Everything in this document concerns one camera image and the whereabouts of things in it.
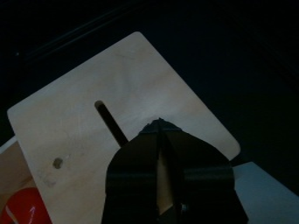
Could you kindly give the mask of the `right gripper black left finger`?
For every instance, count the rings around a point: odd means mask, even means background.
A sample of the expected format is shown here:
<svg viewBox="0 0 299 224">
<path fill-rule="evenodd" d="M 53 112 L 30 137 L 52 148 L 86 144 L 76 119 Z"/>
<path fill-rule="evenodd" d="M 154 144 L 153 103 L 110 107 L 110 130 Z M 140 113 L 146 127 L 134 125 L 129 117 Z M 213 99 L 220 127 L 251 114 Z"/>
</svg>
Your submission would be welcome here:
<svg viewBox="0 0 299 224">
<path fill-rule="evenodd" d="M 158 224 L 158 120 L 117 150 L 106 168 L 101 224 Z"/>
</svg>

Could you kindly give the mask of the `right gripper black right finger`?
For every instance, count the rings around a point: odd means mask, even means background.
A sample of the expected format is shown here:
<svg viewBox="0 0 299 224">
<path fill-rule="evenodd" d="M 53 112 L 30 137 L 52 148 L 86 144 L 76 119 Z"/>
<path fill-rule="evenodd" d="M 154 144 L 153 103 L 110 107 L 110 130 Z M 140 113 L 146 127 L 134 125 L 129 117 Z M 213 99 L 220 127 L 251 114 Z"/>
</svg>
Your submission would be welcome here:
<svg viewBox="0 0 299 224">
<path fill-rule="evenodd" d="M 248 224 L 229 160 L 172 123 L 157 121 L 177 224 Z"/>
</svg>

